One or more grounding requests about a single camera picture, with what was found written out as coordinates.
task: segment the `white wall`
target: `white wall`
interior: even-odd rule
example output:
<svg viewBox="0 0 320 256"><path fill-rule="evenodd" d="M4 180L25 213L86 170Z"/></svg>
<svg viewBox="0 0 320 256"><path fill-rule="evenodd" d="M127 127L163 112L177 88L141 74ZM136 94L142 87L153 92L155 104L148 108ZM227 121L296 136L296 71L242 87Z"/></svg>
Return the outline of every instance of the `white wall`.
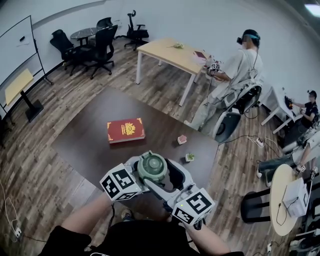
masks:
<svg viewBox="0 0 320 256"><path fill-rule="evenodd" d="M285 88L289 97L308 101L307 90L320 95L319 42L277 0L124 0L121 18L137 11L135 24L146 24L149 40L172 37L225 61L240 46L246 29L261 36L265 80ZM121 34L126 34L124 25Z"/></svg>
<svg viewBox="0 0 320 256"><path fill-rule="evenodd" d="M24 4L28 4L28 1L20 1L19 8L26 8ZM61 53L50 44L52 38L52 32L62 29L68 38L70 35L78 30L95 27L100 19L105 17L111 17L112 21L119 20L121 15L121 9L123 6L122 0L105 0L82 6L74 7L68 10L61 11L57 14L51 15L50 17L44 18L33 25L33 34L36 39L39 54L43 64L45 72L50 71L56 65L62 62ZM18 15L15 19L8 14L12 14L16 11L15 5L11 4L11 0L8 0L4 6L0 9L0 24L1 31L6 31L12 25L19 22L21 17ZM71 40L75 45L79 45L76 40ZM10 82L18 75L22 69L28 68L33 74L40 70L40 62L38 56L32 57L26 65L18 69L3 85L0 87L0 103L5 104L4 91ZM38 79L34 78L30 84L32 86Z"/></svg>

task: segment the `dark brown table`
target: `dark brown table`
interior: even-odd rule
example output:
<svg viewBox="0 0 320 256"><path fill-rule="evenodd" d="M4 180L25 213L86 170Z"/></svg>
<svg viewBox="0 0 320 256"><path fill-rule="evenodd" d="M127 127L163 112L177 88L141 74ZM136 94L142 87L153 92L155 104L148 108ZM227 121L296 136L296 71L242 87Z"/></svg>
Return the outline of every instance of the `dark brown table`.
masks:
<svg viewBox="0 0 320 256"><path fill-rule="evenodd" d="M107 122L130 118L142 118L145 139L110 145ZM187 136L187 143L178 145L177 138L182 134ZM205 188L219 144L124 92L107 87L75 116L52 146L79 174L102 190L99 181L108 170L149 150L182 164L197 186ZM194 154L195 160L186 163L187 153ZM163 202L151 193L122 203L154 220L166 216Z"/></svg>

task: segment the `white box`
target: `white box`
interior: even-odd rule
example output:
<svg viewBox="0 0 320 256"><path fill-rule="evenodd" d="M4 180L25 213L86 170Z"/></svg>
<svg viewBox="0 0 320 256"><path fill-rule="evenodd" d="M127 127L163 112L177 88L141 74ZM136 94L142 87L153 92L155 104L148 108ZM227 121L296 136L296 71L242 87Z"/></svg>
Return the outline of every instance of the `white box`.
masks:
<svg viewBox="0 0 320 256"><path fill-rule="evenodd" d="M307 184L302 178L292 181L286 186L282 202L291 217L304 216L307 213L311 186L307 190Z"/></svg>

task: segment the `yellow board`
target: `yellow board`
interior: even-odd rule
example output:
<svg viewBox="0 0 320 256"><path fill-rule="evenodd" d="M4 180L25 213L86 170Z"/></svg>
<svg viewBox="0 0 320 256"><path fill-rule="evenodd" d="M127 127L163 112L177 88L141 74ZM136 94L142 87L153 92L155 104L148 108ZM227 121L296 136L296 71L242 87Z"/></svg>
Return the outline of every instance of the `yellow board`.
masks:
<svg viewBox="0 0 320 256"><path fill-rule="evenodd" d="M25 69L14 81L5 89L6 105L9 105L19 93L34 79L29 69Z"/></svg>
<svg viewBox="0 0 320 256"><path fill-rule="evenodd" d="M185 44L183 44L183 49L172 47L176 43L178 42L172 38L164 38L144 44L138 48L138 51L197 75L203 66L194 60L195 51L203 53L206 58L209 55L203 50L198 50Z"/></svg>

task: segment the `black office chair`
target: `black office chair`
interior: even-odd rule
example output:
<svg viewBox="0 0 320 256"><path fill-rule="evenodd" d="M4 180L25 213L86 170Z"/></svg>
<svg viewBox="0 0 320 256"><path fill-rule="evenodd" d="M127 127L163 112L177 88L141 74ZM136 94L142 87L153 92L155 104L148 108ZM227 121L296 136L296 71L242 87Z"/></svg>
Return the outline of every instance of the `black office chair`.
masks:
<svg viewBox="0 0 320 256"><path fill-rule="evenodd" d="M105 28L111 28L113 26L111 22L111 17L103 18L98 21L96 24L96 29L97 30L102 30Z"/></svg>
<svg viewBox="0 0 320 256"><path fill-rule="evenodd" d="M61 58L65 62L70 62L68 65L64 66L64 70L67 70L67 67L69 66L73 66L70 76L72 76L73 71L77 66L82 65L87 67L87 65L83 63L83 54L86 52L83 46L74 47L61 29L56 30L52 35L53 38L50 40L50 44L61 52Z"/></svg>
<svg viewBox="0 0 320 256"><path fill-rule="evenodd" d="M115 66L115 63L109 60L112 58L115 52L115 49L112 45L112 41L114 40L117 29L118 25L115 25L110 28L101 29L95 34L96 46L90 51L88 51L85 57L87 61L96 62L96 64L93 64L85 68L86 70L88 70L91 67L95 67L90 79L94 78L94 74L99 68L103 68L109 71L109 75L112 75L111 70L107 68L105 64L112 63L112 66Z"/></svg>
<svg viewBox="0 0 320 256"><path fill-rule="evenodd" d="M141 29L141 27L144 27L145 25L143 24L139 24L138 29L134 30L134 24L132 22L132 17L136 16L137 12L135 10L133 10L133 13L128 13L127 15L129 16L130 19L130 25L128 32L126 33L126 37L131 39L131 42L126 43L124 45L124 48L126 48L126 46L128 45L135 45L133 50L135 51L137 49L138 45L144 45L145 42L142 40L143 38L148 38L149 34L148 34L148 30L146 29Z"/></svg>
<svg viewBox="0 0 320 256"><path fill-rule="evenodd" d="M1 115L0 115L0 146L1 146L2 148L4 148L4 149L6 148L6 147L4 146L4 143L3 143L4 135L5 135L7 132L11 132L11 131L12 131L10 128L7 128L6 126L7 126L7 123L6 123L4 120L2 120L2 117L1 117Z"/></svg>

